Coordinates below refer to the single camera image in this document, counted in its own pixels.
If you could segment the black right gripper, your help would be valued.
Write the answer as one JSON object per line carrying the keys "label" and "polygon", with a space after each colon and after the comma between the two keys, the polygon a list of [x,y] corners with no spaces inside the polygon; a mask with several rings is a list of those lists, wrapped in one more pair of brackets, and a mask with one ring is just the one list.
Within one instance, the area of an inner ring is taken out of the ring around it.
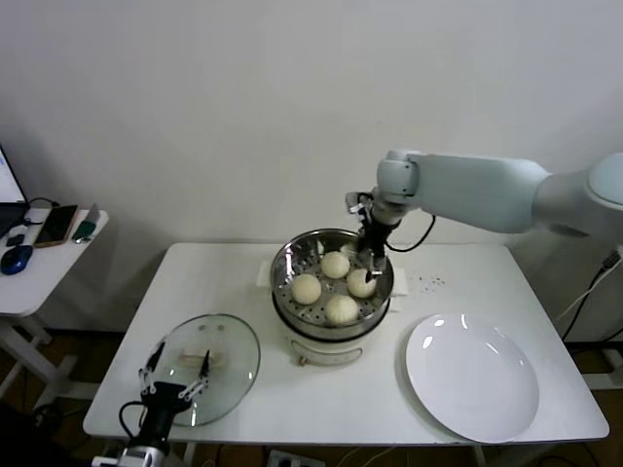
{"label": "black right gripper", "polygon": [[378,221],[372,215],[365,215],[360,221],[356,260],[366,269],[365,282],[370,283],[385,273],[385,244],[393,226]]}

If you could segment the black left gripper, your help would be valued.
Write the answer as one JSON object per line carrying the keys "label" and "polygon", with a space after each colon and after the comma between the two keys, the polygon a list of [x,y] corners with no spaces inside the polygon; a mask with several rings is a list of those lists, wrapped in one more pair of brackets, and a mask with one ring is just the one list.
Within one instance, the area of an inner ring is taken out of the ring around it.
{"label": "black left gripper", "polygon": [[208,385],[210,370],[208,350],[203,359],[198,377],[184,386],[171,382],[154,382],[153,374],[165,349],[165,340],[160,340],[149,355],[145,365],[139,369],[140,397],[146,414],[139,430],[140,437],[167,437],[174,419],[187,411],[193,399]]}

